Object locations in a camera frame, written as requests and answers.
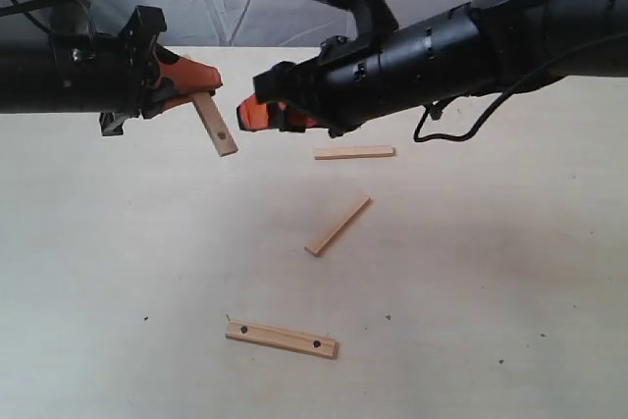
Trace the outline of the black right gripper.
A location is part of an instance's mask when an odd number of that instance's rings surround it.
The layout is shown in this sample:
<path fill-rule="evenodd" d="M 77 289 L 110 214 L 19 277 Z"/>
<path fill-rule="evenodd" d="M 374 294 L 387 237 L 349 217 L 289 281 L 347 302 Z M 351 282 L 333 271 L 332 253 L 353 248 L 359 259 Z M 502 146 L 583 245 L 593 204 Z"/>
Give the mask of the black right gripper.
<path fill-rule="evenodd" d="M 254 93 L 236 108 L 241 131 L 306 132 L 331 137 L 437 101 L 434 24 L 421 22 L 388 36 L 331 37 L 317 56 L 282 61 L 253 78 Z"/>

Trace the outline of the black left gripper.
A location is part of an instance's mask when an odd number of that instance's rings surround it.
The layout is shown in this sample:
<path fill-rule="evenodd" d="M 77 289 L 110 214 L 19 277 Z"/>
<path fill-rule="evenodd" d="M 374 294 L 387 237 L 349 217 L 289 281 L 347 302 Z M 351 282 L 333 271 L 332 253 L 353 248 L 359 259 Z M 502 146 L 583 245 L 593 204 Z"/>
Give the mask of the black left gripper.
<path fill-rule="evenodd" d="M 50 110 L 97 113 L 102 135 L 121 135 L 127 119 L 153 119 L 189 103 L 190 93 L 213 92 L 222 86 L 217 68 L 157 44 L 164 31 L 161 9 L 138 6 L 116 35 L 96 31 L 52 36 L 56 78 L 48 98 Z M 168 87 L 175 94 L 153 91 Z"/>

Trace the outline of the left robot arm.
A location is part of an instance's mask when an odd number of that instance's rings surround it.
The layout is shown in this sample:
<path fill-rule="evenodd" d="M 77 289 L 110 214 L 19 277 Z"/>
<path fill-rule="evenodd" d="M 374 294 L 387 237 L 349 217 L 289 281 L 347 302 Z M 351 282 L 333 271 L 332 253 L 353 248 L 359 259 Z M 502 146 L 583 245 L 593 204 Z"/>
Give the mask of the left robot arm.
<path fill-rule="evenodd" d="M 104 136 L 128 119 L 152 119 L 221 87 L 219 71 L 158 42 L 167 29 L 157 7 L 136 7 L 116 34 L 97 30 L 76 0 L 36 0 L 4 7 L 10 17 L 48 8 L 50 27 L 37 43 L 1 46 L 4 114 L 96 113 Z"/>

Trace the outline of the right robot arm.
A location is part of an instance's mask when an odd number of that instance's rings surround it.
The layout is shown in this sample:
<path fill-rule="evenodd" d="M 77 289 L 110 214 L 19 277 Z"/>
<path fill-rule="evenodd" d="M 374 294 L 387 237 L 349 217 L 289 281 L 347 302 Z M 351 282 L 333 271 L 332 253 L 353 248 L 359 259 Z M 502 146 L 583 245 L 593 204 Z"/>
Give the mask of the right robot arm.
<path fill-rule="evenodd" d="M 627 0 L 471 0 L 407 27 L 386 0 L 314 1 L 351 13 L 355 37 L 256 76 L 236 110 L 243 131 L 339 137 L 416 107 L 436 120 L 462 97 L 627 74 Z"/>

